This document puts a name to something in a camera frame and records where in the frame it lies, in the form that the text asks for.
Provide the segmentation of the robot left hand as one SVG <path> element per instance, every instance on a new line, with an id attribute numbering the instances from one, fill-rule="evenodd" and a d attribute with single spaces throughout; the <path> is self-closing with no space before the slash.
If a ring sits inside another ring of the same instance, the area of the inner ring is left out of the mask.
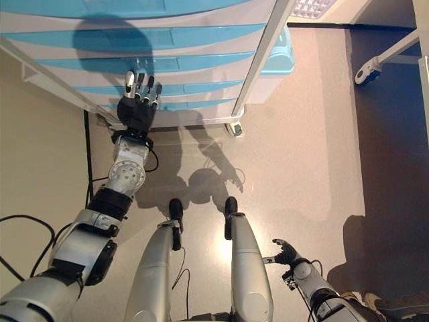
<path id="1" fill-rule="evenodd" d="M 128 70 L 123 96 L 117 104 L 120 122 L 127 129 L 141 135 L 147 135 L 152 127 L 163 90 L 161 83 L 155 83 L 154 76 L 149 76 L 146 85 L 143 85 L 144 78 L 144 73 Z"/>

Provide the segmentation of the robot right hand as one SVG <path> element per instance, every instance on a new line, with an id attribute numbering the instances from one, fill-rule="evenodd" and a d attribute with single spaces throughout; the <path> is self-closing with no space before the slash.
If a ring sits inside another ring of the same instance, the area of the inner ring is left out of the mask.
<path id="1" fill-rule="evenodd" d="M 281 265 L 292 264 L 298 256 L 296 249 L 284 239 L 275 238 L 272 242 L 281 247 L 281 252 L 274 256 L 263 257 L 263 263 Z"/>

